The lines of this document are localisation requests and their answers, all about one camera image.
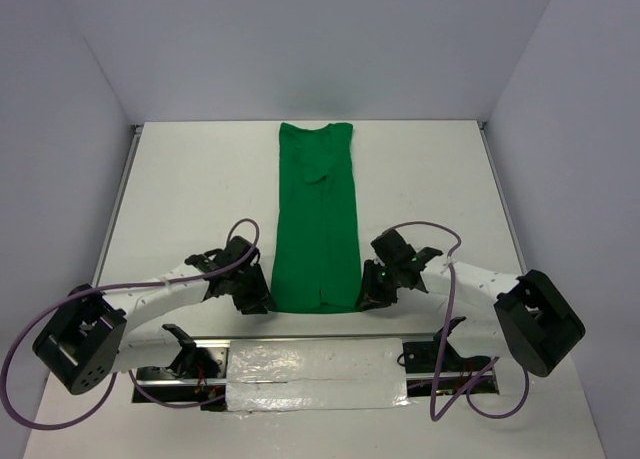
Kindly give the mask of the green t-shirt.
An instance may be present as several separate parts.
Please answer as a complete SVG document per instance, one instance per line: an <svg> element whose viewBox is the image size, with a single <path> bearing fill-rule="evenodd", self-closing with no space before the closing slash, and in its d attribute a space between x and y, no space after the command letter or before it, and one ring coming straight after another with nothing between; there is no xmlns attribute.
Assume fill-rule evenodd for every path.
<svg viewBox="0 0 640 459"><path fill-rule="evenodd" d="M279 129L279 214L271 293L275 310L352 313L361 255L349 123Z"/></svg>

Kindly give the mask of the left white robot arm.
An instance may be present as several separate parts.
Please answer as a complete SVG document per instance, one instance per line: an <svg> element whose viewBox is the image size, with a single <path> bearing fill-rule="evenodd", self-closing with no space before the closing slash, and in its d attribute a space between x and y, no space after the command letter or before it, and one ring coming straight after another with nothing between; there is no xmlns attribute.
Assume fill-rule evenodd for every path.
<svg viewBox="0 0 640 459"><path fill-rule="evenodd" d="M35 355L73 395L112 373L158 367L177 378L215 373L212 356L181 327L145 324L171 311L229 296L243 315L267 314L275 301L259 264L260 253L240 236L222 249L189 256L150 286L92 292L61 306L32 344Z"/></svg>

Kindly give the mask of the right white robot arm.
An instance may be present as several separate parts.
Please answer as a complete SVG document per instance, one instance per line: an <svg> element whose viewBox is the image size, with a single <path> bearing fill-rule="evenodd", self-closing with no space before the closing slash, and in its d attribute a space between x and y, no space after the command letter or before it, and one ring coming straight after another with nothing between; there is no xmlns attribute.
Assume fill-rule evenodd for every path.
<svg viewBox="0 0 640 459"><path fill-rule="evenodd" d="M586 328L551 279L531 269L499 273L457 262L439 249L414 249L396 230L371 242L377 258L364 262L357 311L390 307L401 289L454 294L461 302L495 315L492 331L528 373L547 377L584 338Z"/></svg>

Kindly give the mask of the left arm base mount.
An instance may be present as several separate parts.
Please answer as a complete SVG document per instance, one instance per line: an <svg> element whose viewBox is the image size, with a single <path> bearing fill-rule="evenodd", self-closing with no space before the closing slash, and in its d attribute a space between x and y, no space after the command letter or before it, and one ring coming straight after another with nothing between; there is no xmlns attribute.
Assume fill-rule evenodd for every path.
<svg viewBox="0 0 640 459"><path fill-rule="evenodd" d="M164 324L161 331L174 339L178 351L167 366L146 366L133 374L132 403L225 411L228 349L203 347L175 324Z"/></svg>

